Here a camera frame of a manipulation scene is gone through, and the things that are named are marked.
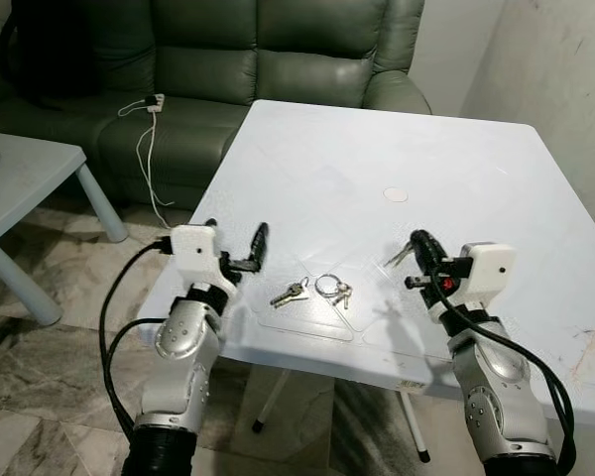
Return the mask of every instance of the white table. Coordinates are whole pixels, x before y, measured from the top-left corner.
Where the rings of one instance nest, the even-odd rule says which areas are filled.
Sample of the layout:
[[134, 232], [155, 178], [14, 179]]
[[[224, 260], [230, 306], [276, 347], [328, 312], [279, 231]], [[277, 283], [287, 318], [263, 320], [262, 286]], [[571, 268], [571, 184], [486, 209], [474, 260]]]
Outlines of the white table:
[[[110, 241], [128, 236], [121, 219], [85, 164], [77, 146], [0, 134], [0, 237], [71, 174], [76, 174]], [[60, 307], [0, 249], [0, 278], [42, 325]]]
[[[408, 199], [389, 201], [388, 187]], [[565, 382], [576, 419], [595, 424], [595, 224], [534, 128], [257, 101], [191, 222], [210, 217], [235, 257], [270, 225], [264, 270], [226, 313], [224, 356], [455, 399], [447, 336], [403, 284], [415, 261], [384, 264], [418, 228], [452, 255], [467, 242], [514, 246], [491, 312]], [[325, 272], [353, 286], [347, 312], [315, 293], [268, 306]], [[139, 316], [165, 317], [178, 294], [169, 264]], [[554, 417], [537, 370], [533, 386]]]

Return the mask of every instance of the red light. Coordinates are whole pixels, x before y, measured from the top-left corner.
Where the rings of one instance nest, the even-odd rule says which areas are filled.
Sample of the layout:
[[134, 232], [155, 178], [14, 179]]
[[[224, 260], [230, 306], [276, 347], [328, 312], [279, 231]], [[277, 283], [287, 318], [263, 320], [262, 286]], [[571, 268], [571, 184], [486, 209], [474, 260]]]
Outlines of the red light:
[[445, 278], [442, 282], [443, 290], [449, 291], [454, 287], [454, 282], [451, 278]]

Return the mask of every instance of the black cable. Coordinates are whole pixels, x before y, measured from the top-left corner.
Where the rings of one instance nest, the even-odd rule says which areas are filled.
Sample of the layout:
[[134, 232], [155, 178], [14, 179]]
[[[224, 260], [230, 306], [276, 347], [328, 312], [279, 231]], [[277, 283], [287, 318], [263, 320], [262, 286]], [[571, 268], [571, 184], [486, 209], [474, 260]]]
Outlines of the black cable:
[[[156, 317], [147, 317], [144, 319], [137, 319], [137, 320], [133, 320], [132, 322], [128, 322], [126, 325], [124, 325], [121, 330], [117, 333], [117, 335], [115, 335], [115, 338], [112, 340], [112, 343], [110, 344], [110, 348], [108, 349], [108, 354], [106, 355], [106, 362], [104, 364], [103, 367], [103, 379], [104, 382], [106, 384], [106, 391], [108, 391], [108, 395], [110, 396], [110, 401], [113, 402], [113, 408], [117, 408], [119, 411], [123, 412], [125, 415], [128, 415], [128, 412], [126, 412], [126, 409], [124, 409], [123, 404], [121, 403], [121, 401], [119, 401], [119, 398], [117, 397], [117, 393], [115, 392], [115, 386], [114, 383], [112, 382], [112, 375], [110, 373], [110, 368], [112, 366], [112, 357], [115, 354], [115, 350], [117, 350], [117, 346], [119, 345], [119, 342], [121, 342], [121, 339], [123, 338], [124, 335], [126, 335], [126, 333], [132, 329], [133, 327], [137, 326], [137, 325], [141, 325], [141, 324], [160, 324], [161, 322], [163, 322], [165, 319], [163, 318], [156, 318]], [[123, 432], [126, 435], [126, 437], [128, 438], [128, 441], [130, 441], [130, 437], [132, 436], [133, 433], [133, 426], [134, 426], [134, 422], [132, 421], [132, 418], [128, 415], [128, 418], [130, 419], [130, 425], [129, 427], [123, 427]]]
[[104, 386], [106, 388], [108, 396], [110, 397], [112, 410], [117, 416], [119, 424], [121, 425], [121, 429], [123, 429], [126, 435], [132, 433], [132, 427], [134, 425], [132, 417], [128, 414], [128, 412], [126, 412], [123, 405], [121, 405], [121, 402], [117, 398], [117, 395], [114, 393], [114, 389], [112, 389], [111, 381], [109, 379], [106, 379], [105, 375], [106, 359], [108, 356], [108, 351], [106, 348], [106, 313], [108, 311], [108, 305], [110, 304], [110, 301], [112, 300], [112, 297], [117, 288], [119, 287], [119, 284], [121, 283], [123, 277], [126, 275], [126, 273], [128, 273], [130, 268], [132, 268], [132, 266], [139, 260], [139, 258], [141, 258], [150, 250], [160, 250], [162, 253], [171, 254], [172, 242], [170, 241], [170, 237], [160, 238], [158, 241], [142, 248], [135, 256], [130, 258], [128, 263], [126, 263], [126, 265], [123, 267], [123, 269], [115, 279], [114, 283], [112, 284], [112, 287], [110, 288], [110, 291], [108, 291], [108, 294], [106, 295], [106, 298], [101, 307], [101, 312], [99, 313], [99, 353], [101, 356], [101, 366], [104, 369]]
[[460, 318], [468, 328], [521, 354], [528, 361], [532, 362], [536, 367], [538, 367], [542, 372], [546, 381], [546, 386], [551, 393], [551, 400], [564, 433], [564, 441], [562, 443], [562, 449], [560, 450], [560, 455], [557, 461], [557, 468], [562, 476], [567, 475], [575, 465], [577, 454], [575, 449], [575, 441], [573, 440], [573, 431], [575, 427], [573, 406], [562, 382], [557, 378], [555, 373], [542, 360], [539, 359], [539, 357], [533, 354], [533, 352], [510, 339], [481, 327], [469, 317], [467, 317], [463, 312], [458, 310], [443, 293], [436, 272], [430, 272], [430, 279], [442, 304], [447, 308], [447, 310], [451, 311], [454, 315]]

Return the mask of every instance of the green leather sofa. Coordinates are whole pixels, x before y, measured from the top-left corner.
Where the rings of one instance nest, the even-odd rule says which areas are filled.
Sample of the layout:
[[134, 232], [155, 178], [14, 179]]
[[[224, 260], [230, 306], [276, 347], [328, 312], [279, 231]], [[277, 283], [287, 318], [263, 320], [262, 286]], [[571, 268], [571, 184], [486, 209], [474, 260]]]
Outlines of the green leather sofa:
[[[80, 146], [112, 198], [149, 202], [151, 125], [117, 111], [166, 95], [155, 190], [193, 208], [256, 99], [429, 114], [407, 76], [422, 0], [86, 0], [105, 91], [34, 106], [0, 78], [0, 132]], [[144, 155], [147, 143], [144, 143]]]

